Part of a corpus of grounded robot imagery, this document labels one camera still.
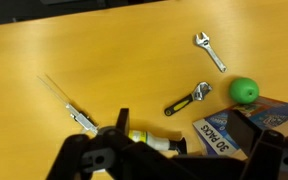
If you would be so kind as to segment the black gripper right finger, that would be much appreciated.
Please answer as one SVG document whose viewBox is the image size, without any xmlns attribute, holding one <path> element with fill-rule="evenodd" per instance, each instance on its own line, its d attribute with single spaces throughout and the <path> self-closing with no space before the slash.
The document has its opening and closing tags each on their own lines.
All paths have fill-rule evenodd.
<svg viewBox="0 0 288 180">
<path fill-rule="evenodd" d="M 288 177 L 288 136 L 259 128 L 238 110 L 230 110 L 226 131 L 247 155 L 240 180 L 285 180 Z"/>
</svg>

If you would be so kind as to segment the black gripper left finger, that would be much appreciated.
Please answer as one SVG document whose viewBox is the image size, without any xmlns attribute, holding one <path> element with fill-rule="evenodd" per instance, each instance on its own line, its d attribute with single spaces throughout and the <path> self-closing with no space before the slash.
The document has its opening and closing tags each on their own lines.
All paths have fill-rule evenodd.
<svg viewBox="0 0 288 180">
<path fill-rule="evenodd" d="M 67 137 L 46 180 L 91 180 L 104 169 L 114 180 L 198 180 L 192 172 L 143 142 L 127 135 L 129 109 L 122 108 L 115 126 L 103 127 L 90 139 Z"/>
</svg>

